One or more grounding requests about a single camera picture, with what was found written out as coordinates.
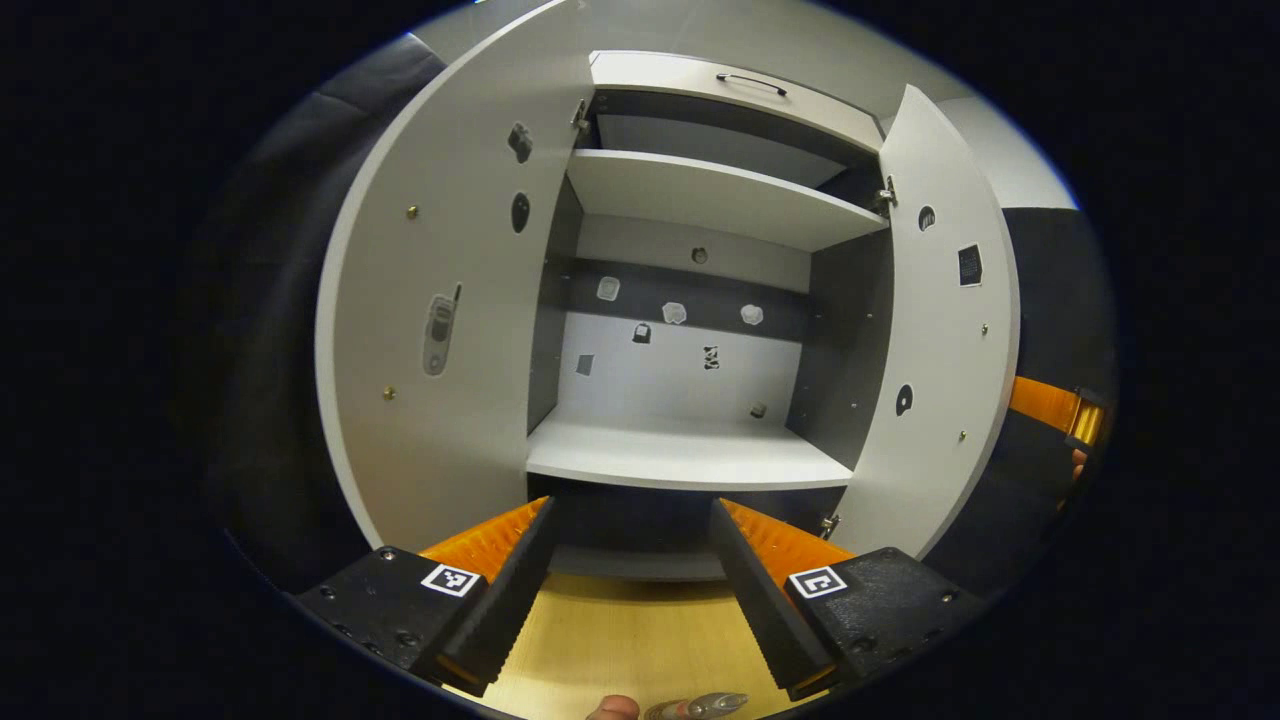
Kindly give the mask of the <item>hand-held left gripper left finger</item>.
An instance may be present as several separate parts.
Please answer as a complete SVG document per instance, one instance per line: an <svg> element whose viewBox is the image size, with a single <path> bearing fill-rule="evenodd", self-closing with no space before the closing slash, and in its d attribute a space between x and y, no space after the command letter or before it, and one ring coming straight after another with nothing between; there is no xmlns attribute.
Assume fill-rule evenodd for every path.
<svg viewBox="0 0 1280 720"><path fill-rule="evenodd" d="M383 546L294 598L408 674L481 697L547 579L561 507L540 497L433 547Z"/></svg>

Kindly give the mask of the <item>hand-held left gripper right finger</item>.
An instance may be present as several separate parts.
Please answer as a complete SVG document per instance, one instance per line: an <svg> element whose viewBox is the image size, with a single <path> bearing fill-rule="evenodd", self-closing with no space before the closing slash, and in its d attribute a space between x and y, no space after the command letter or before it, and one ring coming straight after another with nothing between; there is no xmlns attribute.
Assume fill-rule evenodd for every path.
<svg viewBox="0 0 1280 720"><path fill-rule="evenodd" d="M855 555L726 498L708 537L776 685L794 701L887 676L969 626L986 602L911 555Z"/></svg>

